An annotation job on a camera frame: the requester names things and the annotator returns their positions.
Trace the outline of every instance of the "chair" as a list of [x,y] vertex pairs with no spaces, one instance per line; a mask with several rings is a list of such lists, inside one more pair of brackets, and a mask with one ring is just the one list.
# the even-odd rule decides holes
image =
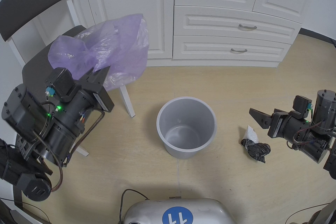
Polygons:
[[[35,97],[43,102],[45,100],[44,79],[52,72],[48,61],[48,52],[51,44],[46,46],[38,54],[36,54],[29,62],[24,62],[20,52],[18,51],[12,35],[19,30],[28,21],[56,4],[61,0],[1,0],[0,1],[0,34],[4,41],[7,41],[15,54],[17,60],[23,67],[22,79],[27,88],[35,95]],[[86,28],[80,25],[77,18],[72,0],[66,0],[69,8],[74,27],[63,35],[74,37]],[[131,117],[135,116],[135,112],[128,96],[125,86],[119,88],[123,102],[127,112]]]

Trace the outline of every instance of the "gray trash can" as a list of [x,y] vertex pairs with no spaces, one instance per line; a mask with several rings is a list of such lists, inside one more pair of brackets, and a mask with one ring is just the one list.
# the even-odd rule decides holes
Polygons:
[[217,121],[215,113],[202,100],[179,97],[161,108],[156,127],[169,154],[187,159],[211,143]]

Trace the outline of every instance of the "chair seat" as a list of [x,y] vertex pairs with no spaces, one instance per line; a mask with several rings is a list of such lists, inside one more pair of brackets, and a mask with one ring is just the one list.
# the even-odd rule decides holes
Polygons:
[[[74,37],[85,29],[84,26],[78,25],[65,32],[63,36]],[[22,69],[23,83],[40,102],[45,101],[46,86],[44,85],[44,80],[53,70],[48,61],[51,44],[36,54]]]

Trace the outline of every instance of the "blue circular logo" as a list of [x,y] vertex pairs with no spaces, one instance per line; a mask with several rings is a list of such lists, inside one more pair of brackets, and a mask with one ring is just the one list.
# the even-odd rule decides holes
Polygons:
[[185,207],[175,206],[166,210],[162,216],[163,224],[192,224],[193,214]]

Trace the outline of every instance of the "drawer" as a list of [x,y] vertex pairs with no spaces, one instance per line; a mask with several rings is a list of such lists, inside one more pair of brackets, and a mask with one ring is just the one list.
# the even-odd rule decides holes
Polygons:
[[290,46],[280,42],[239,37],[174,36],[173,58],[281,62]]
[[253,11],[175,6],[176,36],[243,37],[293,44],[300,28],[300,23]]

